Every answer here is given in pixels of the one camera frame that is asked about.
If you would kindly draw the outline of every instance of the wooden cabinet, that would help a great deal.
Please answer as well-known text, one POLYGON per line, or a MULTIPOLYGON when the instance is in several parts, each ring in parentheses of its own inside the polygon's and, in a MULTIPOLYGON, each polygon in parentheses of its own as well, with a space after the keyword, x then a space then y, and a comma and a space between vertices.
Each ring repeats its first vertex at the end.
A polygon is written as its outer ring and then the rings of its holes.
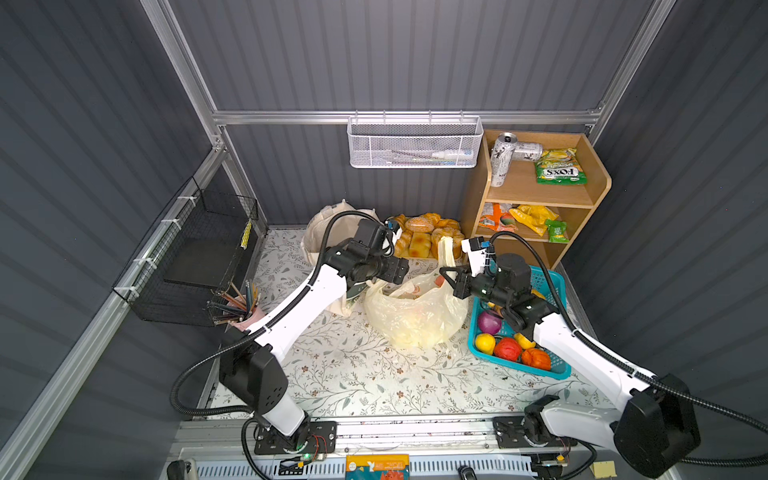
MULTIPOLYGON (((559 214, 559 220, 568 223, 568 243, 549 243, 549 236, 537 235, 525 225, 518 225, 518 234, 525 238, 537 251, 549 269, 555 268, 573 244, 581 229, 592 216, 600 202, 611 189, 611 176, 584 134, 538 133, 530 131, 513 132, 519 141, 536 142, 544 149, 576 147, 576 157, 587 175, 585 185, 544 185, 536 182, 536 167, 530 161, 512 161, 506 180, 500 187, 491 187, 490 149, 502 131, 488 130, 483 136, 483 145, 478 163, 472 169, 469 179, 464 210, 462 211, 462 232, 467 237, 490 237, 494 232, 478 227, 478 220, 485 202, 504 204, 546 205, 559 214)), ((495 241, 497 253, 518 253, 529 264, 537 265, 533 255, 516 239, 499 237, 495 241)))

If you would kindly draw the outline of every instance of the gray corrugated wall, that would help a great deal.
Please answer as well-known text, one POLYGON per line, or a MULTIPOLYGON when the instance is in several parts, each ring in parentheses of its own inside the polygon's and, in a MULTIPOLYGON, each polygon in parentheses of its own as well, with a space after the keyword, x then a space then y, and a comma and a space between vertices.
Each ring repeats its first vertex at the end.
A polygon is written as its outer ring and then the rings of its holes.
MULTIPOLYGON (((0 71, 5 443, 210 143, 138 2, 0 2, 0 71)), ((156 475, 208 333, 129 316, 28 478, 156 475)))
MULTIPOLYGON (((609 347, 764 422, 767 58, 768 2, 677 2, 596 146, 613 187, 564 259, 609 347)), ((697 455, 766 451, 760 433, 697 414, 697 455)))
MULTIPOLYGON (((171 1, 220 110, 342 111, 595 108, 649 4, 171 1)), ((467 170, 352 170, 337 126, 230 133, 270 224, 344 197, 458 215, 467 170)))

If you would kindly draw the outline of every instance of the small green packet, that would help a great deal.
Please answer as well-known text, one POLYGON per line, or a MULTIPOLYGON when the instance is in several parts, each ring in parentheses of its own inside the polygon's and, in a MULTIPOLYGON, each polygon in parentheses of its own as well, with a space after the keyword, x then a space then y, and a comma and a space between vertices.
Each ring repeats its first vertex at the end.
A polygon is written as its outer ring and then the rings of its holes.
POLYGON ((565 229, 568 228, 568 224, 559 220, 545 220, 545 225, 549 227, 549 241, 550 243, 568 243, 568 239, 565 238, 565 229))
POLYGON ((575 148, 546 150, 536 161, 536 182, 546 185, 583 185, 587 175, 576 161, 575 148))

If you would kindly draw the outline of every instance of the bread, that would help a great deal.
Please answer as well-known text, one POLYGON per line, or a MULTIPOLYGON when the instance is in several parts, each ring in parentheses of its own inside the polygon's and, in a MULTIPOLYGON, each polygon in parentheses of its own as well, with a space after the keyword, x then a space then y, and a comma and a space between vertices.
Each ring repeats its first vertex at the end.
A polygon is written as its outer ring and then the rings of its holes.
POLYGON ((395 242, 395 257, 407 257, 408 248, 411 246, 411 239, 413 238, 413 232, 411 230, 403 230, 400 238, 395 242))
POLYGON ((430 233, 435 229, 435 224, 425 217, 413 217, 406 222, 406 229, 414 233, 430 233))
POLYGON ((456 230, 462 229, 458 225, 458 222, 456 220, 453 220, 452 218, 444 218, 435 225, 435 228, 443 228, 443 227, 451 227, 451 228, 455 228, 456 230))
POLYGON ((443 237, 453 238, 453 258, 458 259, 462 255, 462 240, 464 240, 464 234, 451 227, 435 228, 432 231, 432 255, 437 258, 438 242, 443 237))
POLYGON ((428 258, 432 248, 432 238, 429 233, 414 232, 411 246, 408 248, 408 256, 415 258, 428 258))
POLYGON ((395 222, 397 222, 397 224, 400 226, 400 228, 402 228, 403 230, 406 229, 406 220, 408 220, 408 219, 406 218, 405 215, 400 214, 397 217, 392 217, 392 219, 395 222))
POLYGON ((434 227, 437 227, 437 223, 440 221, 440 216, 438 214, 423 214, 422 217, 429 220, 434 227))

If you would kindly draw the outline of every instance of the table surface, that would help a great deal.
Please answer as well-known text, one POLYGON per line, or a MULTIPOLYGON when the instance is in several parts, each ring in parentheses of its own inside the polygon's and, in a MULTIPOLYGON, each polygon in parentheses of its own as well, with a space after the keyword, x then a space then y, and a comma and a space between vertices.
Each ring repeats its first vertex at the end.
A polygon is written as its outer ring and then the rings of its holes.
MULTIPOLYGON (((260 305, 276 307, 309 275, 300 249, 304 230, 270 230, 256 273, 260 305)), ((409 276, 427 273, 435 260, 410 260, 409 276)), ((288 393, 313 417, 520 412, 547 394, 569 403, 612 408, 578 372, 565 380, 535 376, 478 359, 467 348, 469 317, 447 343, 398 349, 367 321, 362 301, 349 318, 324 312, 283 361, 288 393)), ((570 306, 568 313, 575 315, 570 306)), ((209 406, 242 403, 221 384, 209 406)), ((212 419, 245 418, 243 413, 212 419)))

